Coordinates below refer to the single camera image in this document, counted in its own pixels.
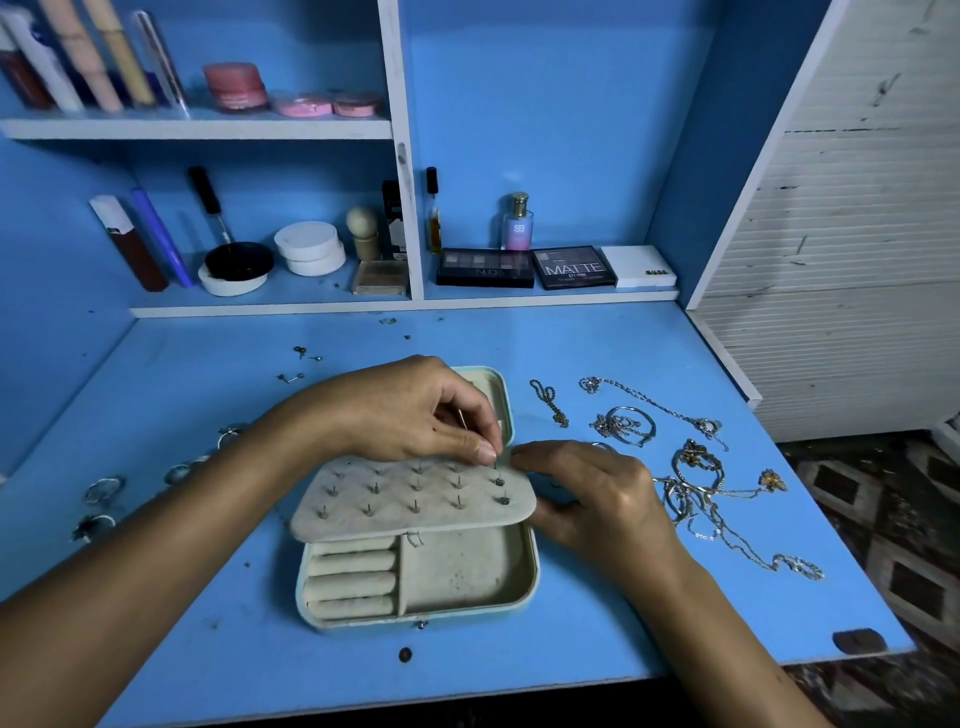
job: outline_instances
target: perfume bottle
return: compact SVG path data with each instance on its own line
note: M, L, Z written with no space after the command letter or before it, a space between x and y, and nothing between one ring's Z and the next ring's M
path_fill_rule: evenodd
M534 213L527 209L530 195L515 192L511 195L513 209L503 216L500 245L507 251L528 251L534 234Z
M437 168L426 168L426 241L430 253L439 255L443 246L440 242L440 209L437 207L437 193L440 186L437 184Z

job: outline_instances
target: hand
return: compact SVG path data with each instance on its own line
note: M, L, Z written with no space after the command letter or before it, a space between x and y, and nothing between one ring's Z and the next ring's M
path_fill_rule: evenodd
M675 585L694 563L639 460L571 440L518 446L511 465L550 475L577 497L567 505L538 498L530 523L592 563L635 604Z
M333 452L323 453L327 457L396 462L448 455L490 465L503 451L486 395L435 356L411 356L336 376L277 410L297 423L288 431L296 432L305 447L330 446L326 449Z

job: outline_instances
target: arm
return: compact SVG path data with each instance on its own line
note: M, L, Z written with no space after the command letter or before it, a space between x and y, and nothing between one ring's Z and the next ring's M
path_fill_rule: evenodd
M441 422L445 408L483 436ZM94 725L270 508L324 461L446 454L490 464L500 451L487 398L439 359L303 390L0 605L0 725Z
M544 442L516 448L513 465L552 475L579 499L540 499L533 526L630 599L711 725L829 725L687 553L642 463L586 443Z

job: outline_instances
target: white corrugated panel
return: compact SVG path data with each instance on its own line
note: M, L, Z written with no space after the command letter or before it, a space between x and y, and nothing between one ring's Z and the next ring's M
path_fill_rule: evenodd
M960 2L852 0L697 312L779 441L960 410Z

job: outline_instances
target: black eyeshadow palette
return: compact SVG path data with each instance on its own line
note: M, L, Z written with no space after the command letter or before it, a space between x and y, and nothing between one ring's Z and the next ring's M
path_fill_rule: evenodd
M529 251L444 248L437 285L533 288L534 267Z
M543 248L532 253L540 273L540 282L548 291L616 284L616 274L590 245L582 248Z

